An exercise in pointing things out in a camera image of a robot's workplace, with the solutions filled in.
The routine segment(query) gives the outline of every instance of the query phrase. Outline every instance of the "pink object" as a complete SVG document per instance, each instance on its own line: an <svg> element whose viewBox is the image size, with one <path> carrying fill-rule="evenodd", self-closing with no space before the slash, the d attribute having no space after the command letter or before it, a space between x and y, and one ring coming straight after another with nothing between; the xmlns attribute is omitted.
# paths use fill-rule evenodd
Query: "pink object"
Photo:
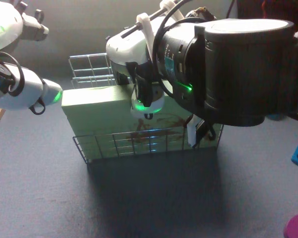
<svg viewBox="0 0 298 238"><path fill-rule="evenodd" d="M294 216L285 226L285 238L298 238L298 215Z"/></svg>

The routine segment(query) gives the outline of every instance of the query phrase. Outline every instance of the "circular cap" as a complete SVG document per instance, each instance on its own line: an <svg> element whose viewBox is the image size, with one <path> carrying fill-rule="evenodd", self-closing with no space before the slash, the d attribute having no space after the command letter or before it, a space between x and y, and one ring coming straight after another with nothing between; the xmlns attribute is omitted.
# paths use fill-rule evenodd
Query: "circular cap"
<svg viewBox="0 0 298 238"><path fill-rule="evenodd" d="M298 238L298 215L294 216L285 226L285 238Z"/></svg>
<svg viewBox="0 0 298 238"><path fill-rule="evenodd" d="M274 19L228 19L215 22L205 29L206 40L233 44L291 41L294 34L292 22Z"/></svg>

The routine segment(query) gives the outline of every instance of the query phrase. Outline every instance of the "robotic hand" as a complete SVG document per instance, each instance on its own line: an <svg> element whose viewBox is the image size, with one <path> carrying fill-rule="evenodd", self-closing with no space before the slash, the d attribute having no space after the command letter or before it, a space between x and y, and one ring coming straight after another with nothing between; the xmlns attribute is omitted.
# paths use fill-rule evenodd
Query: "robotic hand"
<svg viewBox="0 0 298 238"><path fill-rule="evenodd" d="M131 77L136 84L132 109L158 110L152 108L152 87L158 83L192 113L185 126L193 147L208 132L209 139L216 138L214 123L255 126L266 115L296 111L295 25L274 19L216 20L206 8L183 17L179 8L189 1L163 0L159 11L138 15L134 27L108 40L117 83Z"/></svg>
<svg viewBox="0 0 298 238"><path fill-rule="evenodd" d="M44 13L36 10L35 17L24 13L27 4L19 1L0 1L0 108L8 110L30 109L41 115L45 106L57 102L62 97L62 89L47 79L40 78L33 71L21 67L15 58L6 53L13 51L19 40L42 41L49 29L42 25ZM3 62L9 57L13 64Z"/></svg>

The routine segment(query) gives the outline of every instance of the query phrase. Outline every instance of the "metal wire basket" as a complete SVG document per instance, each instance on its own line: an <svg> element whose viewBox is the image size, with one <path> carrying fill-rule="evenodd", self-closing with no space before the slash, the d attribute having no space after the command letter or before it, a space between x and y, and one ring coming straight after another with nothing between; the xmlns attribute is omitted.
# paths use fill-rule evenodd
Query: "metal wire basket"
<svg viewBox="0 0 298 238"><path fill-rule="evenodd" d="M69 64L74 89L117 85L106 53L71 56ZM196 149L217 148L223 125L215 125L215 131L218 135L216 141L202 140ZM184 127L76 135L73 141L86 164L91 161L89 158L106 159L191 149Z"/></svg>

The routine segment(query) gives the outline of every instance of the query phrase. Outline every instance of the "gray tabletop surface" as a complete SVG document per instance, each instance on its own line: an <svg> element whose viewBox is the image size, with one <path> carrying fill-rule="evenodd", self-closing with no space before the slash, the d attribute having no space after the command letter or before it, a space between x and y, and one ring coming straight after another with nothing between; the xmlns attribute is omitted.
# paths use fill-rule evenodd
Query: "gray tabletop surface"
<svg viewBox="0 0 298 238"><path fill-rule="evenodd" d="M282 238L298 214L298 122L226 126L217 151L99 162L60 103L0 121L0 238Z"/></svg>

